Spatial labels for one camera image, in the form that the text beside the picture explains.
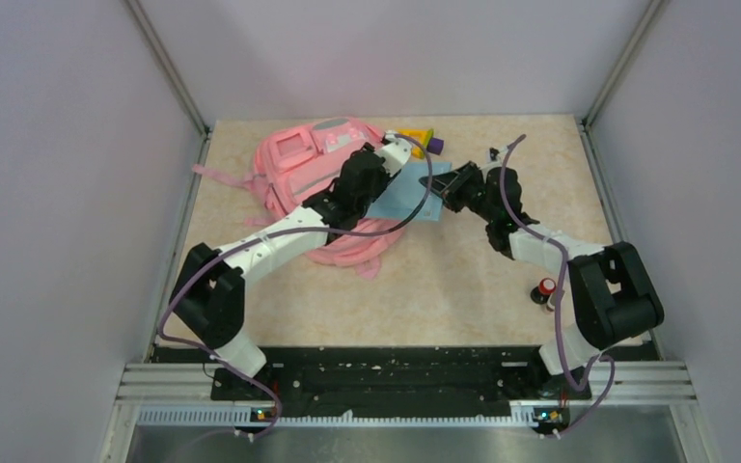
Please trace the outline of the pink student backpack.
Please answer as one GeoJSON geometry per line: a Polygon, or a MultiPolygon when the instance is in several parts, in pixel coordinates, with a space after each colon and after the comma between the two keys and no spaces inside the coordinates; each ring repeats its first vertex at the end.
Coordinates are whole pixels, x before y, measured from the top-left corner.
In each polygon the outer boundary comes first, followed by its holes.
{"type": "MultiPolygon", "coordinates": [[[[351,153],[366,143],[380,147],[384,135],[381,128],[355,118],[307,123],[265,138],[256,150],[252,167],[242,176],[199,164],[192,171],[205,179],[249,191],[263,212],[247,218],[245,224],[264,228],[329,186],[351,153]]],[[[319,264],[352,267],[359,276],[373,279],[381,267],[380,255],[403,233],[400,229],[380,237],[340,237],[307,257],[319,264]]]]}

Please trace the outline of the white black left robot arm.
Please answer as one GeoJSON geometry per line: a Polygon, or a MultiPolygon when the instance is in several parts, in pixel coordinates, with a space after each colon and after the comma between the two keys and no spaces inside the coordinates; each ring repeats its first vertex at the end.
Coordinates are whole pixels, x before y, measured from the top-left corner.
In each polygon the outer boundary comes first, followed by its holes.
{"type": "Polygon", "coordinates": [[[360,220],[411,151],[403,141],[387,141],[378,148],[365,144],[350,154],[325,189],[277,222],[217,249],[205,243],[190,249],[168,313],[176,315],[214,359],[236,370],[233,383],[243,395],[259,398],[271,383],[266,357],[244,328],[248,285],[341,236],[365,237],[358,228],[360,220]]]}

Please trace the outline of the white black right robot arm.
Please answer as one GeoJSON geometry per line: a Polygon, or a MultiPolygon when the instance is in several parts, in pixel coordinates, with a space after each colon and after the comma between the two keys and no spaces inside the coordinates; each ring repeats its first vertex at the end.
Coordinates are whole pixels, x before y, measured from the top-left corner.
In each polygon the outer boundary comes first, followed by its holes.
{"type": "Polygon", "coordinates": [[[540,225],[524,212],[522,187],[511,168],[469,162],[420,182],[447,209],[467,208],[483,219],[496,252],[568,282],[575,320],[568,326],[558,321],[553,340],[537,350],[527,371],[535,395],[554,396],[575,368],[664,321],[663,305],[638,250],[625,241],[594,244],[540,225]]]}

